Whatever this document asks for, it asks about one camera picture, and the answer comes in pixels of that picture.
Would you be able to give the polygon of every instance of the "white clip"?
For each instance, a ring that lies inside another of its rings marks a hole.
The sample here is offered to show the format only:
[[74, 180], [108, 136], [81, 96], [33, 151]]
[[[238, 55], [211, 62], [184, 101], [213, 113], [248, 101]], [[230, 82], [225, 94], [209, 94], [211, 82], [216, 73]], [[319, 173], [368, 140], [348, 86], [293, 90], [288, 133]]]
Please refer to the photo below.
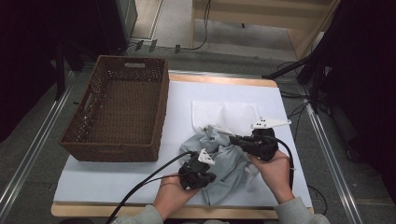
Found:
[[201, 153], [199, 154], [198, 161], [209, 164], [209, 165], [214, 165], [216, 162], [210, 158], [209, 155], [207, 155], [206, 149], [202, 149]]
[[250, 128], [252, 129], [269, 129], [277, 126], [291, 124], [291, 120], [282, 120], [282, 119], [259, 119], [256, 122], [252, 123]]

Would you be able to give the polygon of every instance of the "human hand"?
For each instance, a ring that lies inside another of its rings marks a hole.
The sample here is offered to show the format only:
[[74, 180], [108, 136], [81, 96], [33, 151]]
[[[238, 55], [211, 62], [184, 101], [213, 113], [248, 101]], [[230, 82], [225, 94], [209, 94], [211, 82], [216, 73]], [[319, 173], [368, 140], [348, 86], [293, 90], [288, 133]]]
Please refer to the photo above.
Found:
[[183, 189], [178, 176], [162, 179], [153, 206], [160, 213], [163, 220], [179, 210], [200, 189]]
[[250, 154], [247, 154], [247, 156], [259, 169], [262, 179], [274, 193], [278, 203], [285, 203], [294, 199], [289, 185], [289, 157], [285, 153], [278, 150], [270, 161], [262, 161]]

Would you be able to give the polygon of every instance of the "basket handle hole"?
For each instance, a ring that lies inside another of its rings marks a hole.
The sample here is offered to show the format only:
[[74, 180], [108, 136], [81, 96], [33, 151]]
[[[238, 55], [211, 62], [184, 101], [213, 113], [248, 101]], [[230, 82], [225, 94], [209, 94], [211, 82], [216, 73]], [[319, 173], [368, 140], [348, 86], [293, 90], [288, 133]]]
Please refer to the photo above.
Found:
[[130, 67], [130, 68], [145, 68], [146, 65], [144, 63], [126, 63], [125, 67]]

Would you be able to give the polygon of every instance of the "gray towel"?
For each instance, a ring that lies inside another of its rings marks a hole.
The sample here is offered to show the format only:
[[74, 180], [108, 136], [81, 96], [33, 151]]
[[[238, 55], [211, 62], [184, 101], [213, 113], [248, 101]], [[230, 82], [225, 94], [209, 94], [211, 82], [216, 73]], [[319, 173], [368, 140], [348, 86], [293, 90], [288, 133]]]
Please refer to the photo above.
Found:
[[[241, 147], [230, 146], [230, 139], [227, 135], [218, 133], [211, 125], [205, 129], [204, 133], [197, 133], [180, 147], [180, 153], [186, 151], [200, 152], [202, 148], [216, 162], [210, 165], [208, 172], [217, 177], [214, 182], [203, 188], [202, 192], [209, 205], [219, 203], [230, 191], [240, 186], [246, 181], [245, 167], [249, 161], [244, 156], [245, 152]], [[183, 163], [190, 157], [180, 159]]]

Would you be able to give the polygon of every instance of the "white tissue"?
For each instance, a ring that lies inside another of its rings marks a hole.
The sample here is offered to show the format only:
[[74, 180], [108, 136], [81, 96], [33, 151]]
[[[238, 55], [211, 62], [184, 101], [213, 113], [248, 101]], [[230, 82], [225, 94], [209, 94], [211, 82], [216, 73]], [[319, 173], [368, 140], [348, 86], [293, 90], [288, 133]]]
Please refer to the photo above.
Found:
[[208, 124], [222, 133], [251, 135], [250, 125], [259, 119], [257, 106], [235, 102], [192, 102], [192, 126], [201, 132]]

